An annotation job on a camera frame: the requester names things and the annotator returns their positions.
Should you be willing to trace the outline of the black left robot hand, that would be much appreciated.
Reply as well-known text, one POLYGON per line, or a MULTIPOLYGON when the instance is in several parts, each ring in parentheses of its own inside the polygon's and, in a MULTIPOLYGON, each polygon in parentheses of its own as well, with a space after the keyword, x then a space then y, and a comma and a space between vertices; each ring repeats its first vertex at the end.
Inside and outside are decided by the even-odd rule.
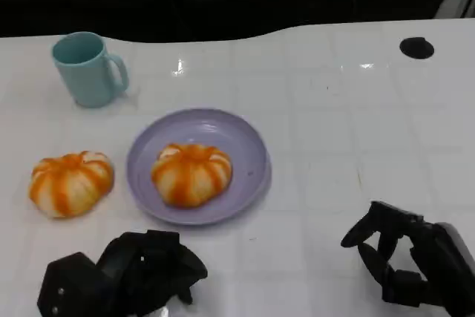
POLYGON ((146 316, 173 297, 193 303, 191 287, 208 277, 205 264, 180 243, 180 234, 159 230, 125 232, 97 261, 111 279, 109 316, 146 316))

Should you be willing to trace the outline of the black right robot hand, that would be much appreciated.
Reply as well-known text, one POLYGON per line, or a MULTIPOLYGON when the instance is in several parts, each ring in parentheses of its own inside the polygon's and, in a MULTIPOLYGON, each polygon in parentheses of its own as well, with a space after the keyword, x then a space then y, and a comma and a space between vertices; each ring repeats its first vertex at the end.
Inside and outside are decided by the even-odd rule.
POLYGON ((381 286, 383 301, 444 307, 450 316, 474 315, 474 257, 453 225, 430 223, 416 213, 373 201, 367 214, 343 237, 341 246, 357 247, 367 270, 381 286), (404 236, 413 244, 410 255, 418 272, 394 269, 389 263, 404 236))

